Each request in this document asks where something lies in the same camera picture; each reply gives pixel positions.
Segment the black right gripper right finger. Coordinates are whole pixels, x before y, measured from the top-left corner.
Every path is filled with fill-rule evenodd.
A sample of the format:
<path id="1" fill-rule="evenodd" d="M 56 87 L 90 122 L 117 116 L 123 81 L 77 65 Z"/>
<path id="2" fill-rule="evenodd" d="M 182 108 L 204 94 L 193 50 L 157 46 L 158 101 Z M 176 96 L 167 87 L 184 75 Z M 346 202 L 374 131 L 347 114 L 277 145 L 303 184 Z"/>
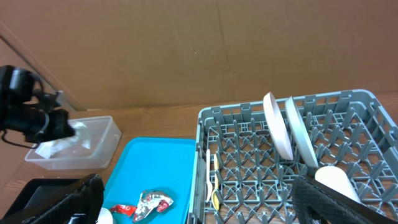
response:
<path id="1" fill-rule="evenodd" d="M 388 224 L 396 222 L 315 179 L 302 175 L 294 179 L 292 204 L 301 224 Z"/>

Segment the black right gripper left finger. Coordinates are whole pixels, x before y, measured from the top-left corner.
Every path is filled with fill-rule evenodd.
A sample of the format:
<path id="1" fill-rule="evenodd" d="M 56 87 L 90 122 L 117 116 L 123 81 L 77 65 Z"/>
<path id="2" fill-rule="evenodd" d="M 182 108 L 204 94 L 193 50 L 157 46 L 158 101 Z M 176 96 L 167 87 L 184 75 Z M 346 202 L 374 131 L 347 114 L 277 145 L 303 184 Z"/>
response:
<path id="1" fill-rule="evenodd" d="M 96 223 L 104 201 L 104 184 L 98 174 L 78 179 L 60 194 L 60 201 L 48 209 L 28 208 L 1 223 Z"/>

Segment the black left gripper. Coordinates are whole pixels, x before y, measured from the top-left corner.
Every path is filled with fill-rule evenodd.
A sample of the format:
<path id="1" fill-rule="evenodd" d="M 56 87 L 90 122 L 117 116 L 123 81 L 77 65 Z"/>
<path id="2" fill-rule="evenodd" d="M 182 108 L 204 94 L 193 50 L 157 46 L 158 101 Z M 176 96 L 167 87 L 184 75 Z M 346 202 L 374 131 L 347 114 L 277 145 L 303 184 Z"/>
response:
<path id="1" fill-rule="evenodd" d="M 69 112 L 61 108 L 61 91 L 45 93 L 34 90 L 38 103 L 28 106 L 38 112 L 29 120 L 29 131 L 24 133 L 25 141 L 35 144 L 73 137 L 75 130 L 69 125 Z"/>

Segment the grey bowl of rice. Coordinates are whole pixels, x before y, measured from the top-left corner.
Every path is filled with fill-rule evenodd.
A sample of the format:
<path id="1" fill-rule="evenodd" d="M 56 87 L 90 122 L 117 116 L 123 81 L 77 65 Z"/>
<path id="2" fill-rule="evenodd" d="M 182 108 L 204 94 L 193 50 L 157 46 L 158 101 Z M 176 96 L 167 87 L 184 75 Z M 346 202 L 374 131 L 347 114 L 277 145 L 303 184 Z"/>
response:
<path id="1" fill-rule="evenodd" d="M 116 220 L 108 209 L 101 207 L 95 224 L 116 224 Z"/>

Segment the white napkin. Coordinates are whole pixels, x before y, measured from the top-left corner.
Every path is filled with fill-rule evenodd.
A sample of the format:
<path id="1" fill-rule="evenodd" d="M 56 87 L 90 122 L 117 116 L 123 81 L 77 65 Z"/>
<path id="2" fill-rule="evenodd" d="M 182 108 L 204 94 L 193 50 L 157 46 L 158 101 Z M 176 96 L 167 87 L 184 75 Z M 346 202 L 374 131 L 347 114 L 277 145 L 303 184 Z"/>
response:
<path id="1" fill-rule="evenodd" d="M 41 144 L 34 152 L 44 159 L 56 157 L 75 157 L 91 152 L 91 131 L 79 121 L 69 121 L 75 135 Z"/>

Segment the white plastic cup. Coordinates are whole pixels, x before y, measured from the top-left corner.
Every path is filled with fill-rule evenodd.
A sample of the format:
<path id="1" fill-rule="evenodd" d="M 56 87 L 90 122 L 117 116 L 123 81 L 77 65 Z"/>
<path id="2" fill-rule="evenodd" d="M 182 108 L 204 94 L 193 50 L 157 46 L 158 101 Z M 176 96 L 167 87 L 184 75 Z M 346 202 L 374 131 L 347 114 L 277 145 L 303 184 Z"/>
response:
<path id="1" fill-rule="evenodd" d="M 315 180 L 323 185 L 343 194 L 344 196 L 361 203 L 358 194 L 351 184 L 344 170 L 335 166 L 319 168 L 315 173 Z"/>

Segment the red ketchup packet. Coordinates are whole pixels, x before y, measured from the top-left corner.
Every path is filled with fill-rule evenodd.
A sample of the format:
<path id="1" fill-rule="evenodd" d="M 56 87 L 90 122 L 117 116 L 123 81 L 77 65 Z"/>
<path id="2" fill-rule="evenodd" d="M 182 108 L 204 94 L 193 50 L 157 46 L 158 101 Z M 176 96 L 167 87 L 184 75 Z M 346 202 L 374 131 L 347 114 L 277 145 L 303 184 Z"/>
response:
<path id="1" fill-rule="evenodd" d="M 117 204 L 117 205 L 109 208 L 109 211 L 111 213 L 118 213 L 118 214 L 126 215 L 128 217 L 131 217 L 132 215 L 134 215 L 136 210 L 137 210 L 136 206 L 121 205 L 121 204 Z"/>

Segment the silver foil wrapper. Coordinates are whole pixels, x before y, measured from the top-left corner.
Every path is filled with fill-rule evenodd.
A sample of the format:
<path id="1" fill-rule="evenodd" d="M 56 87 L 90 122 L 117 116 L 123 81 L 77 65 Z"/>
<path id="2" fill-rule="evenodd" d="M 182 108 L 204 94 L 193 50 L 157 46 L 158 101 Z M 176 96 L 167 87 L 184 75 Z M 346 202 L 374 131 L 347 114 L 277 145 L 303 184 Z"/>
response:
<path id="1" fill-rule="evenodd" d="M 145 190 L 140 194 L 140 199 L 132 220 L 134 223 L 137 223 L 145 219 L 153 210 L 162 213 L 173 203 L 174 200 L 163 191 Z"/>

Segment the grey round plate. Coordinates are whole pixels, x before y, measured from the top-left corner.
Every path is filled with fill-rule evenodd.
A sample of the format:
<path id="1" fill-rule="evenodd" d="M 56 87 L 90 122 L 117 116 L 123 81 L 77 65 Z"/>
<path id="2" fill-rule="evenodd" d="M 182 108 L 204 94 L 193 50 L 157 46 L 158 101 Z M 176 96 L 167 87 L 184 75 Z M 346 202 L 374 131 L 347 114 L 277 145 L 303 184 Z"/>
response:
<path id="1" fill-rule="evenodd" d="M 285 101 L 285 110 L 291 133 L 293 134 L 298 151 L 306 165 L 318 168 L 318 161 L 308 135 L 307 129 L 301 117 L 300 111 L 293 97 Z"/>

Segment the pink round plate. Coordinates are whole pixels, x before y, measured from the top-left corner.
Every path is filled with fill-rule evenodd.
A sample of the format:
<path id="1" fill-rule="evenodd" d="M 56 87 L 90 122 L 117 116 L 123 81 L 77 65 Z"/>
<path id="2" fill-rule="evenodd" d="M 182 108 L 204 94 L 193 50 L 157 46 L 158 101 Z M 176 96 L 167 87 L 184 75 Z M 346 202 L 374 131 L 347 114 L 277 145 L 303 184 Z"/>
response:
<path id="1" fill-rule="evenodd" d="M 289 135 L 278 104 L 271 92 L 263 97 L 263 109 L 274 147 L 281 158 L 292 161 L 294 155 Z"/>

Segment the yellow plastic spoon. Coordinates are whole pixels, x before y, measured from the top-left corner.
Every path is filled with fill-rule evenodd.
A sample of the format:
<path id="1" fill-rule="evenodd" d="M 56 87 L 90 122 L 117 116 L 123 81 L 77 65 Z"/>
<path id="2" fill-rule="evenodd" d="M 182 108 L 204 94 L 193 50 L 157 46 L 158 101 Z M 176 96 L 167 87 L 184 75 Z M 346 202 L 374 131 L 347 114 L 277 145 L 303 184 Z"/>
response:
<path id="1" fill-rule="evenodd" d="M 214 173 L 215 173 L 216 171 L 219 170 L 219 164 L 218 164 L 217 156 L 214 155 L 213 158 L 214 158 L 213 167 L 214 167 Z M 218 200 L 218 197 L 216 196 L 216 190 L 218 190 L 218 187 L 219 187 L 219 181 L 218 181 L 218 177 L 215 173 L 215 184 L 214 184 L 214 189 L 213 189 L 212 195 L 211 195 L 211 202 L 212 202 L 213 208 L 216 211 L 218 211 L 220 209 L 220 201 Z"/>

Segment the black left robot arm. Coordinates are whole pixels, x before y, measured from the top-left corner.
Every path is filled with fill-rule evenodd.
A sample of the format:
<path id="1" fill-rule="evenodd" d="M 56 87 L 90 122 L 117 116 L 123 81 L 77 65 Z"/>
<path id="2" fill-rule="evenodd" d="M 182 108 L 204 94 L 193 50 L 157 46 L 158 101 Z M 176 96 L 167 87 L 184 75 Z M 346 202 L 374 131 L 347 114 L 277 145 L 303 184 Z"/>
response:
<path id="1" fill-rule="evenodd" d="M 43 142 L 69 138 L 75 130 L 69 125 L 69 112 L 61 108 L 61 91 L 44 92 L 37 74 L 20 67 L 1 67 L 1 140 L 17 147 L 25 145 L 6 139 L 9 130 L 24 135 L 36 149 Z"/>

